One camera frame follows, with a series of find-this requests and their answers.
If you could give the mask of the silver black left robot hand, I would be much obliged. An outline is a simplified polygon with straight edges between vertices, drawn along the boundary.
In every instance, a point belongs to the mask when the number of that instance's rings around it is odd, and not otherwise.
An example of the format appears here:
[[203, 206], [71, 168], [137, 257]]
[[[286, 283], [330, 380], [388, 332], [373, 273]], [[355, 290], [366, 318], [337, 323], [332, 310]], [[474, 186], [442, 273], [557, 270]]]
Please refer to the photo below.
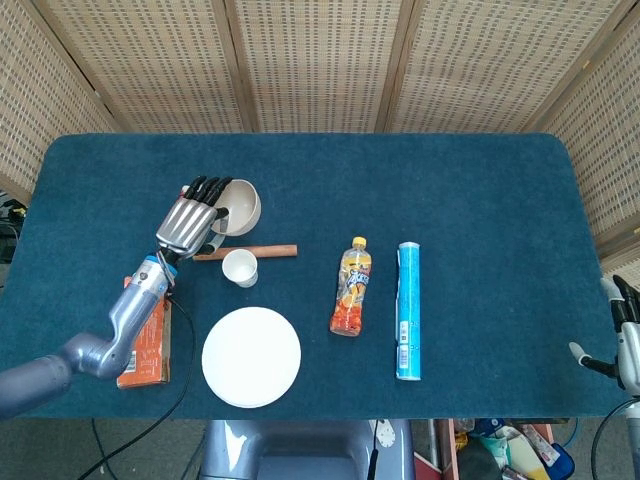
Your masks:
[[228, 224], [229, 209], [215, 207], [231, 177], [196, 177], [181, 193], [156, 232], [158, 257], [176, 266], [197, 254], [216, 221]]

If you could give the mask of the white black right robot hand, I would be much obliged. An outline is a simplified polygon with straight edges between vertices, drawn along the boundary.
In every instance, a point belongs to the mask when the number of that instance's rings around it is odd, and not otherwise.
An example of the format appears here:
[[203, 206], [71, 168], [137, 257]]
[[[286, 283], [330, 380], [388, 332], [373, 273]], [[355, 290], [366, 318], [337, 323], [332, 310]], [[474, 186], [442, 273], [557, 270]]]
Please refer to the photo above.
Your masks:
[[594, 359], [576, 342], [569, 350], [577, 363], [617, 381], [619, 387], [632, 397], [639, 396], [639, 291], [622, 277], [603, 277], [601, 285], [608, 297], [617, 354], [613, 363]]

